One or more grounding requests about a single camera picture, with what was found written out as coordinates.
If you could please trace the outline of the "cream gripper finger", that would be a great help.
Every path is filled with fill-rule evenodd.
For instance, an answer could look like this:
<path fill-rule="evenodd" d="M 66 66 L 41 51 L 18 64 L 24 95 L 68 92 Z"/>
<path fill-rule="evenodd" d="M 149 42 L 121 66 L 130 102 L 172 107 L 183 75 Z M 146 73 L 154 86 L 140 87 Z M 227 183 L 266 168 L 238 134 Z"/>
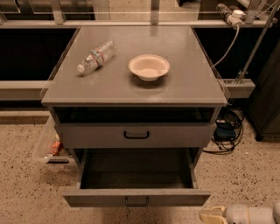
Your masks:
<path fill-rule="evenodd" d="M 226 208 L 224 206 L 214 206 L 199 211 L 199 219 L 204 224 L 228 224 L 225 217 Z"/>

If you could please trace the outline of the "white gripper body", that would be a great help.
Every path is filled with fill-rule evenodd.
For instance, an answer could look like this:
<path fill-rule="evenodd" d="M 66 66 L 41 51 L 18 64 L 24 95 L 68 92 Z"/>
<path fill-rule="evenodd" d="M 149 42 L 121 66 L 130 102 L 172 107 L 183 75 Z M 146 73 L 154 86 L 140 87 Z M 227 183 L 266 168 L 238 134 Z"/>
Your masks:
<path fill-rule="evenodd" d="M 226 208 L 225 217 L 228 224 L 275 224 L 269 207 L 250 207 L 231 205 Z"/>

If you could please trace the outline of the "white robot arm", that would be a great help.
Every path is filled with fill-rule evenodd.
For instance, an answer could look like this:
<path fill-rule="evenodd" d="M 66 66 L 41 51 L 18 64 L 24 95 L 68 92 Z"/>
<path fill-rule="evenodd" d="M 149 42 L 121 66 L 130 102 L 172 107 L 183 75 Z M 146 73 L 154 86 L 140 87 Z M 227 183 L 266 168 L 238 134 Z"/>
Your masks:
<path fill-rule="evenodd" d="M 273 207 L 215 206 L 200 210 L 199 219 L 204 224 L 280 224 L 280 201 Z"/>

